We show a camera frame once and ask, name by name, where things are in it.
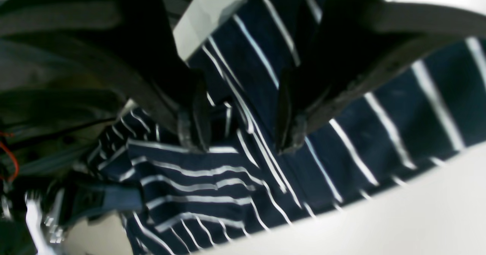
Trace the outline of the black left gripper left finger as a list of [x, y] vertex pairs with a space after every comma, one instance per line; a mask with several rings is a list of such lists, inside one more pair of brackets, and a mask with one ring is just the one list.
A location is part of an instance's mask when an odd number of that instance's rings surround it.
[[179, 56], [163, 0], [7, 0], [1, 38], [85, 66], [182, 147], [209, 150], [205, 76]]

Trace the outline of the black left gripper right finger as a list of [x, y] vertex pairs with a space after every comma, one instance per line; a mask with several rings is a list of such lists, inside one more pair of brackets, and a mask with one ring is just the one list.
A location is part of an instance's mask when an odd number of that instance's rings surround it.
[[485, 0], [325, 0], [300, 63], [284, 70], [275, 147], [305, 138], [351, 101], [401, 74], [412, 62], [469, 36], [485, 36]]

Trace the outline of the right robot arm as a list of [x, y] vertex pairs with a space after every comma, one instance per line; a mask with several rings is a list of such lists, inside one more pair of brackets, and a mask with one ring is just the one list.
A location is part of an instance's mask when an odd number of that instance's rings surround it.
[[1, 2], [1, 213], [38, 254], [120, 214], [135, 255], [341, 209], [485, 141], [485, 0]]

